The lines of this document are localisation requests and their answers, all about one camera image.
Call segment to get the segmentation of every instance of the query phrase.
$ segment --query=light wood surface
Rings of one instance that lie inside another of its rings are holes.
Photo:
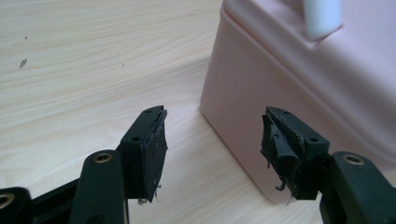
[[[35,198],[78,178],[164,105],[162,188],[129,201],[131,223],[321,223],[318,202],[267,201],[199,111],[220,4],[2,1],[0,189]]]

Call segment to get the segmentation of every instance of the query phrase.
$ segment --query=wood grain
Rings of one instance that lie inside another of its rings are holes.
[[[36,197],[77,178],[164,105],[162,188],[130,201],[132,223],[321,223],[318,202],[268,202],[199,111],[220,3],[2,1],[0,188]]]

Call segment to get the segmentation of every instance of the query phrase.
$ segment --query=pink container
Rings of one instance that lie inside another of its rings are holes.
[[[201,98],[207,120],[278,203],[290,193],[275,190],[280,180],[260,153],[267,106],[306,122],[331,152],[396,168],[396,1],[343,1],[342,27],[316,41],[305,35],[299,4],[225,0]]]

